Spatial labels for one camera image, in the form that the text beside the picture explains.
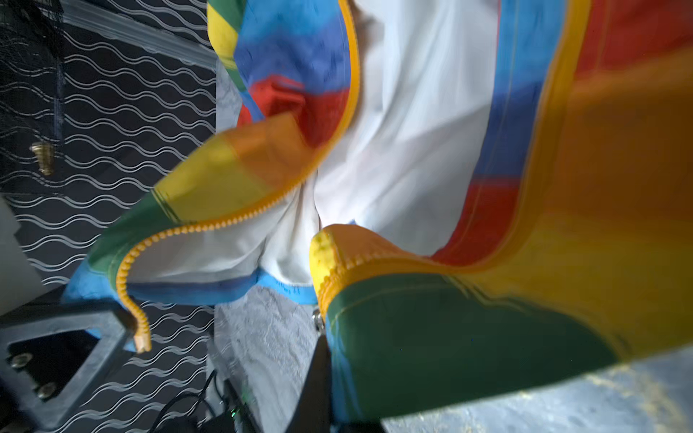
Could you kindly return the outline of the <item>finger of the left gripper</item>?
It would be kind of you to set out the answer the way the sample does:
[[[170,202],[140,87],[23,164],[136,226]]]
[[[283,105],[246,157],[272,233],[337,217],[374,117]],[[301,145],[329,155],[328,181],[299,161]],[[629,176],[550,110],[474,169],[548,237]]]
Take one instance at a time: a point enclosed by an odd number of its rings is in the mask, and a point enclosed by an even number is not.
[[[1,429],[59,429],[125,360],[135,319],[117,303],[28,305],[1,317]]]

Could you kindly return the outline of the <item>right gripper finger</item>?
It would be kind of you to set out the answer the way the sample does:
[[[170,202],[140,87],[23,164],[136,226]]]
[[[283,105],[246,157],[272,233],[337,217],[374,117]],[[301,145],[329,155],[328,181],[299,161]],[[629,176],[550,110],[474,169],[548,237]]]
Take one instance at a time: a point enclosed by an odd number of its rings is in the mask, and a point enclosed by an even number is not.
[[[330,393],[330,348],[327,338],[320,336],[299,402],[285,432],[330,432],[332,420]]]

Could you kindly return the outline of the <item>rainbow striped jacket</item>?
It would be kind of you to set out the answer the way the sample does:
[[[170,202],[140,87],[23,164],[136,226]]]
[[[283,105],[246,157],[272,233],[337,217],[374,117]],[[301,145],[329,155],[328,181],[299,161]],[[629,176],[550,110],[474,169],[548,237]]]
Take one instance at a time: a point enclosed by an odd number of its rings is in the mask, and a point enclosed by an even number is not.
[[[692,341],[689,1],[211,1],[242,105],[67,302],[319,309],[339,423]]]

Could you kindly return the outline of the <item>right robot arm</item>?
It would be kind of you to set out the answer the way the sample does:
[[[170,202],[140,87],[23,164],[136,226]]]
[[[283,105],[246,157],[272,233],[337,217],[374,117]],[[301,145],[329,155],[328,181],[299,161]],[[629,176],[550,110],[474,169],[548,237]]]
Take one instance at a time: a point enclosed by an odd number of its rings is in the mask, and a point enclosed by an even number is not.
[[[222,396],[222,413],[211,420],[198,422],[194,416],[182,416],[164,421],[164,416],[183,400],[193,398],[200,405],[206,400],[204,393],[182,393],[168,402],[159,412],[149,429],[151,432],[258,432],[260,428],[249,406],[242,402],[230,382],[225,382]],[[331,425],[330,403],[330,350],[324,336],[319,337],[310,368],[304,382],[296,409],[288,424],[288,432],[329,432]]]

